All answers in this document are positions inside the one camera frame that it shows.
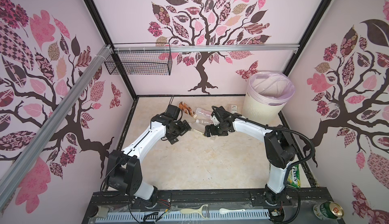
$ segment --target green snack package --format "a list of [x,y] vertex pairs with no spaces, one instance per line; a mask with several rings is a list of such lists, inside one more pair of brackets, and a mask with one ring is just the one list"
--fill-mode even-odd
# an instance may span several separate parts
[[295,188],[300,188],[300,171],[298,165],[292,167],[289,171],[288,184]]

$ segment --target white spoon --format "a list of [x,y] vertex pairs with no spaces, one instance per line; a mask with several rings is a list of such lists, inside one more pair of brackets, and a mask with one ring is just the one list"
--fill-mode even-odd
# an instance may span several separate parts
[[240,209],[240,210],[229,210],[229,209],[226,209],[226,208],[220,208],[219,209],[220,215],[224,215],[224,214],[227,214],[227,213],[230,213],[230,212],[245,212],[245,211],[246,211],[245,209]]

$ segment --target wallpaper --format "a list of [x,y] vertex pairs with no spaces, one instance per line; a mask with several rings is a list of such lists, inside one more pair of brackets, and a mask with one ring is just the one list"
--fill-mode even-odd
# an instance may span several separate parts
[[284,113],[311,137],[309,165],[346,223],[389,223],[388,5],[335,0],[290,76],[298,93]]
[[[64,1],[0,0],[1,176],[103,46],[83,1],[71,0],[72,13],[60,5]],[[131,103],[120,76],[101,66],[2,209],[0,222],[80,222]]]
[[[291,13],[292,1],[295,2],[293,9],[298,12]],[[298,43],[320,0],[95,2],[116,43],[194,46]],[[125,8],[129,9],[128,13],[113,14],[114,9]],[[142,14],[142,19],[132,14]],[[264,70],[282,71],[291,54],[292,51],[172,53],[170,76],[130,75],[129,78],[140,95],[245,93],[247,79],[252,74]],[[168,55],[162,53],[156,62]]]

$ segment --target wire basket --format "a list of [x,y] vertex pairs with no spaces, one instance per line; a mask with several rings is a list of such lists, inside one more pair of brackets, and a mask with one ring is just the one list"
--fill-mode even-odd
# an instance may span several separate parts
[[126,74],[170,75],[173,64],[170,45],[163,42],[156,45],[157,47],[129,47],[128,50],[114,51],[115,54],[105,60],[109,74],[120,74],[124,70]]

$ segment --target pink butterfly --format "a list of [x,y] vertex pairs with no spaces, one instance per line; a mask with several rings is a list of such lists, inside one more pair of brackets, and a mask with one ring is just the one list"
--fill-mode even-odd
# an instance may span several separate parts
[[241,75],[243,79],[245,79],[247,81],[247,79],[250,78],[250,76],[252,76],[253,74],[257,73],[258,71],[255,69],[258,67],[258,61],[252,63],[252,65],[250,66],[249,70],[246,71],[246,70],[237,70],[235,71],[238,75]]
[[110,109],[112,109],[115,106],[119,107],[121,105],[119,97],[122,94],[119,89],[116,89],[116,86],[112,82],[111,82],[111,88],[112,88],[112,92],[114,93],[114,98],[111,100],[111,103],[109,104]]

